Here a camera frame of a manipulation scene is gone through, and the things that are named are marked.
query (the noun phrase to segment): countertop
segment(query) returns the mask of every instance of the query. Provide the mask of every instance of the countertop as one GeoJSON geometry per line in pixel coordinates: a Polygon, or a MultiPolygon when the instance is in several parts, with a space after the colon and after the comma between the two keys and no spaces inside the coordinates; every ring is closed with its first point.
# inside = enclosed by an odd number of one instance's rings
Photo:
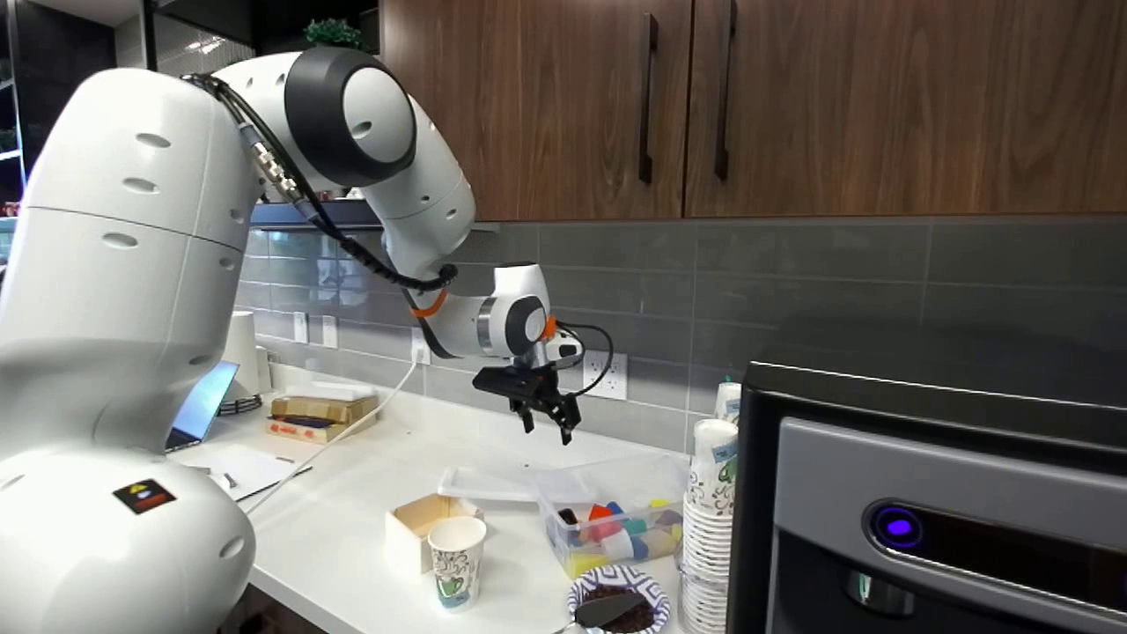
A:
{"type": "MultiPolygon", "coordinates": [[[[560,448],[546,422],[525,437],[514,414],[389,389],[382,422],[352,432],[256,506],[250,584],[307,615],[320,630],[483,630],[553,634],[566,621],[572,578],[557,563],[536,504],[479,504],[489,523],[483,595],[444,614],[418,575],[383,554],[383,515],[436,490],[449,469],[566,469],[608,457],[666,455],[642,442],[579,432],[560,448]]],[[[213,448],[244,442],[282,457],[307,457],[316,442],[276,437],[266,412],[220,422],[213,448]]],[[[675,623],[675,563],[642,563],[675,623]]]]}

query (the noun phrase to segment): paper cup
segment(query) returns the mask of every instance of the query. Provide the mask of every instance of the paper cup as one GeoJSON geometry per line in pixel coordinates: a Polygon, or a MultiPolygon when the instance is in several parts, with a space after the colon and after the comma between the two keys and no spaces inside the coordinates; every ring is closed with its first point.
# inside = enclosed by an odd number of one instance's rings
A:
{"type": "Polygon", "coordinates": [[[444,609],[468,604],[483,584],[487,521],[444,517],[433,530],[428,530],[428,544],[433,557],[430,575],[436,603],[444,609]]]}

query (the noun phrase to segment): black appliance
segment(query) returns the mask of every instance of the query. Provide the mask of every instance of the black appliance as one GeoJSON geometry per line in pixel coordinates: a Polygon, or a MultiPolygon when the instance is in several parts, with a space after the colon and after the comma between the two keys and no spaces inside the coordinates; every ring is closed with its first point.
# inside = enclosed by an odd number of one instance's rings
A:
{"type": "Polygon", "coordinates": [[[1127,634],[1127,362],[792,322],[743,379],[728,634],[1127,634]]]}

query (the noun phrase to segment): cabinet door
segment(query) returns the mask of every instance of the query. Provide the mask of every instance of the cabinet door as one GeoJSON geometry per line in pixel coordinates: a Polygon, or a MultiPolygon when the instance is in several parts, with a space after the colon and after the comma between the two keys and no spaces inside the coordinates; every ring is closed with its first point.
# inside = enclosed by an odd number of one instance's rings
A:
{"type": "Polygon", "coordinates": [[[383,0],[479,217],[675,217],[689,0],[383,0]]]}
{"type": "Polygon", "coordinates": [[[694,43],[689,216],[1127,210],[1121,0],[701,0],[694,43]]]}

